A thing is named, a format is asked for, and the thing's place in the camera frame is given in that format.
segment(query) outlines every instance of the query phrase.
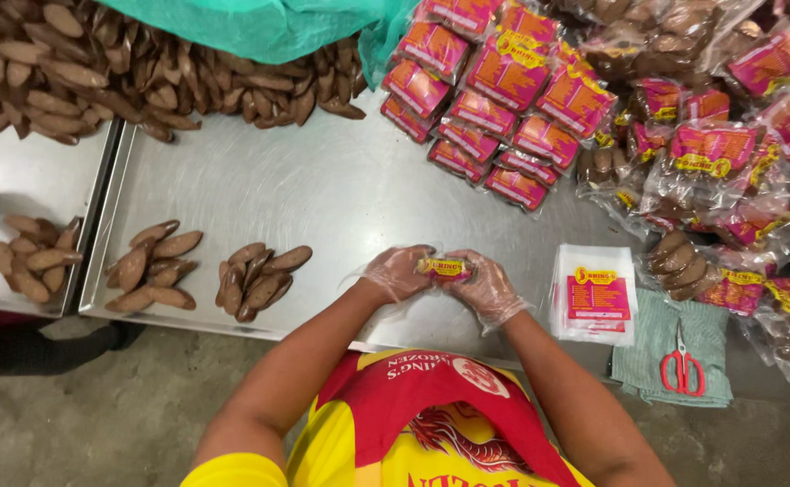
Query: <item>stainless steel table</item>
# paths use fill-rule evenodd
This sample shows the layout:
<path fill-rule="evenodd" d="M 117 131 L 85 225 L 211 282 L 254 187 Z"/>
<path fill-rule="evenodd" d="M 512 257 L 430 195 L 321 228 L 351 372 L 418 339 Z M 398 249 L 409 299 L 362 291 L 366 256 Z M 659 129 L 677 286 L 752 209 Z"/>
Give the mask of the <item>stainless steel table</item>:
<path fill-rule="evenodd" d="M 65 225 L 74 216 L 84 216 L 80 250 L 96 220 L 97 200 L 107 175 L 109 149 L 118 134 L 120 122 L 104 124 L 97 133 L 80 140 L 77 147 L 66 147 L 32 133 L 19 140 L 9 128 L 0 133 L 0 240 L 18 234 L 2 223 L 7 213 L 44 217 Z M 43 306 L 30 303 L 13 293 L 0 275 L 0 309 L 29 315 L 59 317 L 69 312 L 72 291 L 79 282 L 80 266 L 69 274 L 69 285 L 53 301 Z"/>
<path fill-rule="evenodd" d="M 540 221 L 533 221 L 426 162 L 428 146 L 412 143 L 379 114 L 383 96 L 360 96 L 357 105 L 368 113 L 361 122 L 318 109 L 305 127 L 260 131 L 237 116 L 210 115 L 201 131 L 181 133 L 171 145 L 126 127 L 108 182 L 81 313 L 115 316 L 103 308 L 119 294 L 106 288 L 103 265 L 126 253 L 136 232 L 169 218 L 181 220 L 178 232 L 206 233 L 187 255 L 200 266 L 179 285 L 195 296 L 197 310 L 155 304 L 128 318 L 271 340 L 280 340 L 330 304 L 351 282 L 350 274 L 392 245 L 433 243 L 489 255 L 536 305 L 541 321 L 559 244 L 640 249 L 641 243 L 617 230 L 596 205 L 575 199 L 571 180 L 558 182 Z M 314 257 L 295 272 L 293 287 L 281 302 L 249 325 L 239 325 L 214 305 L 217 265 L 256 241 L 277 251 L 308 244 Z M 353 349 L 442 349 L 517 366 L 501 335 L 481 338 L 479 332 L 465 305 L 447 295 L 424 295 L 405 310 L 381 310 Z M 611 348 L 562 345 L 589 370 L 606 375 Z"/>

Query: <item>green towel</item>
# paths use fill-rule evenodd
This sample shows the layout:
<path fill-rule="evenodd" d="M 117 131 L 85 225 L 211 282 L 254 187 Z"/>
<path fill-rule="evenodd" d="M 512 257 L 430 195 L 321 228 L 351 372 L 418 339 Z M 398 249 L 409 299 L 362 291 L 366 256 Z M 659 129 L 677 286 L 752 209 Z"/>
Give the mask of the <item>green towel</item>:
<path fill-rule="evenodd" d="M 663 294 L 638 289 L 638 327 L 634 347 L 615 347 L 611 356 L 611 378 L 623 382 L 625 393 L 639 395 L 643 400 L 661 400 L 673 404 L 698 407 L 726 407 L 732 400 L 732 389 L 726 378 L 725 308 L 686 301 L 669 303 Z M 681 318 L 683 342 L 687 352 L 702 364 L 705 372 L 705 393 L 702 397 L 667 390 L 660 379 L 662 357 L 676 347 L 675 325 Z M 669 364 L 670 382 L 676 385 L 674 368 Z M 695 368 L 690 367 L 691 380 Z"/>

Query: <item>hand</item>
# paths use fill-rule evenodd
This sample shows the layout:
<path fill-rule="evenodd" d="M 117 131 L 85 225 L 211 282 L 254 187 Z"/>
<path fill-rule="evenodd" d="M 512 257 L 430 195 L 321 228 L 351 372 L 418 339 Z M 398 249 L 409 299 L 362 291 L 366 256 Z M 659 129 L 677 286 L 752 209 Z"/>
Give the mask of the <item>hand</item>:
<path fill-rule="evenodd" d="M 432 280 L 418 273 L 416 267 L 418 260 L 435 252 L 430 245 L 392 247 L 368 264 L 363 277 L 383 291 L 382 304 L 399 303 L 432 286 Z"/>
<path fill-rule="evenodd" d="M 501 326 L 530 305 L 518 293 L 503 267 L 476 250 L 455 250 L 446 257 L 466 259 L 474 268 L 474 276 L 467 281 L 445 282 L 443 289 L 464 300 L 476 310 L 483 324 L 491 328 Z"/>

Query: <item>green plastic sheet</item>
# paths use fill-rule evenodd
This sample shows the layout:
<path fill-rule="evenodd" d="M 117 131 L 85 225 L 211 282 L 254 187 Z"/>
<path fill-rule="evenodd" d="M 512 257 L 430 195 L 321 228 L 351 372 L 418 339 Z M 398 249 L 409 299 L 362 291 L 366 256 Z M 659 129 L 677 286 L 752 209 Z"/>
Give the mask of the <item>green plastic sheet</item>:
<path fill-rule="evenodd" d="M 189 41 L 279 64 L 362 31 L 358 51 L 377 87 L 418 0 L 100 0 Z"/>

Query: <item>person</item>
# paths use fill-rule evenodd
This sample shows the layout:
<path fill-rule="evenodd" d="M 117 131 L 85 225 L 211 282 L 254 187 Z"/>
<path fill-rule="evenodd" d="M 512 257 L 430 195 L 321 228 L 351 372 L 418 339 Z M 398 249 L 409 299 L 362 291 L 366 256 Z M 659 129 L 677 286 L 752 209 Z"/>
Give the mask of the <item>person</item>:
<path fill-rule="evenodd" d="M 431 350 L 346 353 L 377 309 L 432 286 L 415 269 L 433 253 L 383 252 L 270 350 L 211 420 L 182 487 L 674 485 L 624 408 L 473 250 L 447 254 L 475 274 L 443 287 L 502 327 L 568 461 L 510 372 Z M 287 460 L 281 440 L 309 407 Z"/>
<path fill-rule="evenodd" d="M 0 311 L 0 376 L 58 375 L 109 350 L 130 347 L 146 325 L 111 321 L 87 336 L 52 340 L 40 332 L 52 319 Z"/>

